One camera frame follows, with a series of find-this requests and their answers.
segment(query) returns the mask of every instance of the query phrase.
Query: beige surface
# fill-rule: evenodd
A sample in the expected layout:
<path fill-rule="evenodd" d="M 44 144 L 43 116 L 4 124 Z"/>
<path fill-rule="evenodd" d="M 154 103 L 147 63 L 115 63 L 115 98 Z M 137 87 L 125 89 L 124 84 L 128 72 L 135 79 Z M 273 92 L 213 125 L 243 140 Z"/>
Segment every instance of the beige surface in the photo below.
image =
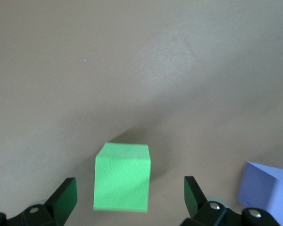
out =
<path fill-rule="evenodd" d="M 92 211 L 111 140 L 150 147 L 147 214 Z M 179 225 L 185 175 L 240 212 L 247 160 L 283 167 L 283 1 L 0 0 L 9 218 L 72 176 L 67 226 Z"/>

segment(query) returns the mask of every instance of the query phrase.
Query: metal bolt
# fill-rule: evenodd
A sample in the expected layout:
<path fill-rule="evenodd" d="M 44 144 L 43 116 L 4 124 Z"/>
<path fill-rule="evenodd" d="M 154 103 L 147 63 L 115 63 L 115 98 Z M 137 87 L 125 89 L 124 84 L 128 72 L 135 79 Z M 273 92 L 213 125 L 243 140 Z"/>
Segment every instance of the metal bolt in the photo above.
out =
<path fill-rule="evenodd" d="M 257 210 L 249 210 L 250 214 L 256 218 L 260 218 L 261 214 Z"/>
<path fill-rule="evenodd" d="M 209 205 L 211 206 L 212 209 L 215 209 L 215 210 L 220 209 L 220 206 L 216 202 L 210 202 Z"/>
<path fill-rule="evenodd" d="M 36 212 L 38 212 L 39 211 L 39 208 L 38 207 L 34 207 L 34 208 L 31 208 L 30 210 L 29 210 L 29 213 L 36 213 Z"/>

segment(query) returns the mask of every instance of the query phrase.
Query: green foam block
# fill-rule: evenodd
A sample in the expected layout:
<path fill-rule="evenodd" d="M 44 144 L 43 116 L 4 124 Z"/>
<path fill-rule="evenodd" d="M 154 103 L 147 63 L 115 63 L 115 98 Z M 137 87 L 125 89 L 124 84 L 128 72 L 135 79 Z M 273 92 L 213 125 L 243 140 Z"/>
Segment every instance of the green foam block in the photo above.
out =
<path fill-rule="evenodd" d="M 94 210 L 148 211 L 147 145 L 106 143 L 95 159 Z"/>

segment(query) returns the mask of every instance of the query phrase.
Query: purple block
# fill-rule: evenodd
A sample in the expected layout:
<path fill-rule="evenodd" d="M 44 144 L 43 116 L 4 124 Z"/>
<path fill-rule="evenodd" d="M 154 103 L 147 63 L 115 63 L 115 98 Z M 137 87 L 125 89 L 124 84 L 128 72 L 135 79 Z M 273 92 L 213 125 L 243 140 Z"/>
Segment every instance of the purple block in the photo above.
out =
<path fill-rule="evenodd" d="M 283 169 L 247 162 L 238 201 L 268 211 L 283 226 Z"/>

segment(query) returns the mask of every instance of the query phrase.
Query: green cube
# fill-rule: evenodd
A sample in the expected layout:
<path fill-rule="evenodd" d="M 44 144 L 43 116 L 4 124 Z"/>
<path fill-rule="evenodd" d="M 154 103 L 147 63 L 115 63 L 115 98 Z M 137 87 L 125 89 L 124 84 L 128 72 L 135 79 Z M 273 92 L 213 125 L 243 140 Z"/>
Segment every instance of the green cube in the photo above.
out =
<path fill-rule="evenodd" d="M 94 210 L 148 211 L 147 145 L 106 143 L 95 159 Z"/>

